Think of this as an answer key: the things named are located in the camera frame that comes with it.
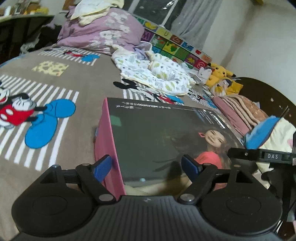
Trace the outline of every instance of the headboard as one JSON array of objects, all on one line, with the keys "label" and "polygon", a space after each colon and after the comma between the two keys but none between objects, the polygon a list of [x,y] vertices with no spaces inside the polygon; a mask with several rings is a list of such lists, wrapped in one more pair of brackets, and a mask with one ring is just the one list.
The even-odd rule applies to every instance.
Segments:
[{"label": "headboard", "polygon": [[253,102],[259,102],[260,108],[267,115],[275,115],[279,117],[289,107],[289,112],[285,115],[285,119],[296,126],[296,106],[282,93],[270,85],[256,79],[240,77],[236,82],[244,87],[240,91],[240,95],[247,97]]}]

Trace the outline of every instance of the gray curtain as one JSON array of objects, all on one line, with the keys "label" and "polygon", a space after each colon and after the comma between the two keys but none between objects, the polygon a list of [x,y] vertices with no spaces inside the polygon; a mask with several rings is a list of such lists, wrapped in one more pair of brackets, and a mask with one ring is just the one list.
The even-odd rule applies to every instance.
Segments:
[{"label": "gray curtain", "polygon": [[202,50],[222,0],[187,0],[171,32]]}]

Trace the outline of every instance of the pink quilt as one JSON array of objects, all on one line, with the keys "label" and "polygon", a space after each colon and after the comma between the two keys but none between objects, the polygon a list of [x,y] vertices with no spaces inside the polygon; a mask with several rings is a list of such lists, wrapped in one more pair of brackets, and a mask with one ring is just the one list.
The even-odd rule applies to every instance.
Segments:
[{"label": "pink quilt", "polygon": [[112,55],[113,44],[129,51],[134,51],[133,47],[140,44],[144,27],[128,12],[112,7],[106,16],[80,26],[78,19],[70,20],[75,7],[69,8],[67,21],[58,37],[58,45]]}]

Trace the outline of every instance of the bed sheet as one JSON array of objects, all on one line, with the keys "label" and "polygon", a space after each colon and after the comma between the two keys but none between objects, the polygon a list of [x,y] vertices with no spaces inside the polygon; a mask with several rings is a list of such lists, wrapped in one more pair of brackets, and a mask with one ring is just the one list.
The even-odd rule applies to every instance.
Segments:
[{"label": "bed sheet", "polygon": [[[10,61],[0,68],[0,81],[0,105],[5,106],[0,110],[0,237],[5,240],[18,233],[13,202],[42,172],[53,164],[73,169],[95,162],[93,138],[105,97],[176,104],[172,96],[147,98],[149,90],[138,83],[141,91],[116,87],[113,82],[127,83],[110,56],[71,47],[41,49]],[[217,110],[201,91],[180,97],[178,104]],[[41,128],[44,120],[47,128]]]}]

